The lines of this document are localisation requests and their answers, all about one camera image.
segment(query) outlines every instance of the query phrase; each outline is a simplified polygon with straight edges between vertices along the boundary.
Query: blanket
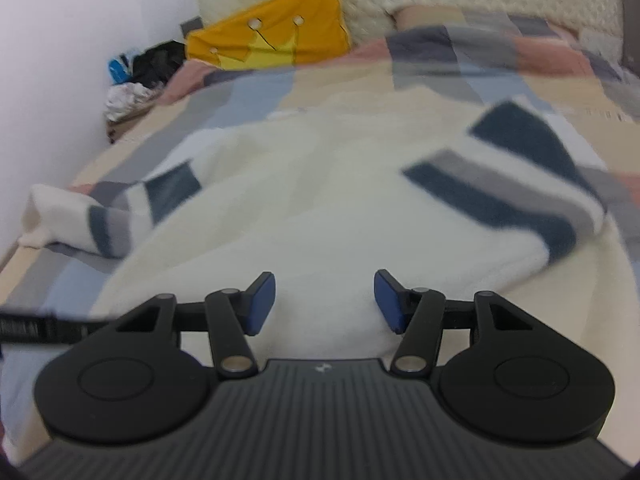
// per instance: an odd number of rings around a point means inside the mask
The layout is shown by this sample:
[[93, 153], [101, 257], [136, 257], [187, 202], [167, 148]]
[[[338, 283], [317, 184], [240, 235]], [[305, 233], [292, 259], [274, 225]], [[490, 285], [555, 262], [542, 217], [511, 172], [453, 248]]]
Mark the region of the blanket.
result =
[[[526, 52], [514, 45], [486, 24], [427, 27], [322, 67], [211, 74], [208, 88], [155, 110], [72, 190], [34, 190], [21, 243], [46, 247], [18, 251], [22, 266], [15, 260], [8, 269], [6, 303], [103, 316], [159, 287], [199, 300], [272, 270], [278, 303], [252, 342], [260, 357], [384, 356], [397, 339], [372, 305], [375, 269], [465, 299], [478, 288], [505, 290], [553, 262], [560, 267], [549, 269], [551, 281], [572, 258], [575, 273], [604, 245], [610, 257], [600, 258], [597, 276], [615, 273], [622, 298], [609, 306], [608, 335], [622, 339], [612, 349], [593, 336], [595, 292], [586, 311], [575, 295], [564, 297], [566, 309], [556, 310], [570, 314], [551, 325], [603, 358], [628, 399], [633, 374], [617, 345], [634, 348], [639, 339], [627, 256], [637, 257], [630, 153], [638, 86], [581, 52], [579, 78], [519, 72]], [[67, 270], [46, 271], [51, 255]], [[82, 278], [79, 262], [91, 269]], [[54, 274], [46, 293], [33, 287], [38, 272]], [[522, 306], [534, 306], [530, 298]], [[30, 381], [52, 354], [5, 355], [2, 416], [26, 453], [37, 441]], [[25, 365], [35, 370], [31, 379], [18, 373]], [[619, 430], [628, 404], [616, 405], [610, 420]], [[609, 443], [631, 460], [614, 433]]]

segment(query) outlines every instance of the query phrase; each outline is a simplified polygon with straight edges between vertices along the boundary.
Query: silver screw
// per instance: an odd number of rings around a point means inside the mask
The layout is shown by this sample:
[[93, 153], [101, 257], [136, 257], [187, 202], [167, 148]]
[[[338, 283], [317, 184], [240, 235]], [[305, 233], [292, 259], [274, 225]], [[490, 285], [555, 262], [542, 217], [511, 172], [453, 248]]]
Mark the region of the silver screw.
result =
[[231, 355], [222, 359], [221, 366], [231, 373], [245, 372], [254, 364], [251, 359], [243, 355]]
[[396, 368], [403, 372], [420, 372], [427, 367], [427, 361], [417, 355], [403, 355], [396, 359]]

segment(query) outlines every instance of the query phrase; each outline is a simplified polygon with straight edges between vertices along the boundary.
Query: yellow crown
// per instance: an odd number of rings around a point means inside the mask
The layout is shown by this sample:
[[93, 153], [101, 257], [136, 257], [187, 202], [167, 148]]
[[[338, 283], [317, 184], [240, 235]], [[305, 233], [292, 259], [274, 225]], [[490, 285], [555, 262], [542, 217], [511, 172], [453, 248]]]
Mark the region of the yellow crown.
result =
[[249, 68], [269, 68], [293, 65], [298, 44], [298, 27], [289, 40], [282, 45], [270, 45], [262, 34], [255, 31], [254, 38], [247, 44], [249, 54], [244, 59], [218, 54], [220, 68], [224, 70], [247, 70]]

